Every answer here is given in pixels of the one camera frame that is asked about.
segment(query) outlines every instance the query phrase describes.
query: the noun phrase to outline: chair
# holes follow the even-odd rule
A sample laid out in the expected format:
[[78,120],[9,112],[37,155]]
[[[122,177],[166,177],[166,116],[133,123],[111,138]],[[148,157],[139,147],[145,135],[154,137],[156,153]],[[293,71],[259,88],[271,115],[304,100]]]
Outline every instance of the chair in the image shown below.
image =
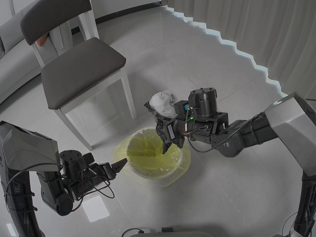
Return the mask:
[[[66,117],[68,112],[120,79],[133,119],[136,119],[136,111],[124,68],[126,58],[94,36],[89,10],[89,0],[40,0],[21,20],[21,30],[42,67],[48,108],[54,110],[86,148],[92,150]],[[77,16],[87,40],[44,65],[36,40]]]

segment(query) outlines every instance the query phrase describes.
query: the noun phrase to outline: curtain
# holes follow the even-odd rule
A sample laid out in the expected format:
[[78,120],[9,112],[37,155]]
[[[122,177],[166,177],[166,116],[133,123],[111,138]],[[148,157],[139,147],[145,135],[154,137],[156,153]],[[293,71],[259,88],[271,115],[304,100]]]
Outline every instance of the curtain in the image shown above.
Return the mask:
[[316,0],[161,0],[268,68],[282,91],[316,98]]

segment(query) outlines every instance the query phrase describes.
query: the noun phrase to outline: baseboard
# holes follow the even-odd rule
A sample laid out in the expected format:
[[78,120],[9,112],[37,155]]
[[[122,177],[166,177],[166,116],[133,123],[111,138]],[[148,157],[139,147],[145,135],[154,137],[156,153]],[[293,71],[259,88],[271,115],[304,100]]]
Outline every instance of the baseboard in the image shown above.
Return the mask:
[[[137,11],[147,10],[147,9],[151,9],[151,8],[155,8],[155,7],[159,7],[159,6],[161,6],[161,1],[160,2],[151,2],[151,3],[143,4],[143,5],[140,5],[140,6],[135,6],[135,7],[132,7],[132,8],[128,8],[128,9],[125,9],[125,10],[120,10],[120,11],[117,11],[117,12],[114,12],[114,13],[111,13],[111,14],[108,14],[108,15],[96,18],[95,19],[95,23],[96,24],[100,24],[100,23],[103,23],[105,21],[111,20],[113,18],[121,17],[121,16],[124,16],[124,15],[127,15],[127,14],[131,14],[131,13],[134,13],[134,12],[137,12]],[[74,35],[74,34],[76,34],[78,32],[80,32],[79,26],[77,26],[77,27],[75,27],[75,28],[73,28],[71,30],[72,35]]]

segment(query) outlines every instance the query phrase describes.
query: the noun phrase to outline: floor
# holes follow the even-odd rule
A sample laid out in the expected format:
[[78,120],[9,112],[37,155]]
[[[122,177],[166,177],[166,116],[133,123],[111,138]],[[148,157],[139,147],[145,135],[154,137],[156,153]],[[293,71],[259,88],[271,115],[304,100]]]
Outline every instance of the floor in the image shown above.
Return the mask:
[[[191,90],[216,88],[218,108],[228,113],[230,122],[249,119],[281,98],[277,87],[266,83],[265,74],[254,69],[249,58],[237,55],[233,46],[221,44],[198,23],[184,22],[166,7],[115,18],[97,27],[100,39],[127,59],[137,112],[133,120],[117,81],[69,113],[94,145],[97,162],[112,163],[113,151],[125,137],[155,125],[144,103],[165,89],[185,100]],[[82,41],[81,33],[73,37],[75,44]],[[57,140],[60,152],[88,152],[47,108],[40,77],[0,105],[0,119]],[[209,148],[199,142],[194,145],[200,150]],[[115,199],[101,196],[109,216],[94,222],[83,208],[65,217],[50,210],[42,202],[38,178],[31,172],[39,226],[46,237],[121,236],[131,227],[145,232],[158,232],[161,227],[201,230],[213,237],[281,234],[285,220],[298,209],[302,169],[279,139],[247,148],[235,158],[225,158],[216,150],[200,154],[191,149],[191,154],[189,170],[165,188],[139,186],[118,174],[111,182]],[[0,206],[0,233],[10,236],[6,224],[11,218],[3,199]],[[285,224],[285,234],[293,220]]]

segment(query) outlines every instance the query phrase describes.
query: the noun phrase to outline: chair backrest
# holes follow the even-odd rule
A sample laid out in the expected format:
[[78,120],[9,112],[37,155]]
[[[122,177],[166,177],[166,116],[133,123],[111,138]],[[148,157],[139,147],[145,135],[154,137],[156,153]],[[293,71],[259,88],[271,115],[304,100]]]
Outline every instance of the chair backrest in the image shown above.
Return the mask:
[[39,0],[22,18],[21,31],[32,45],[57,26],[91,9],[90,0]]

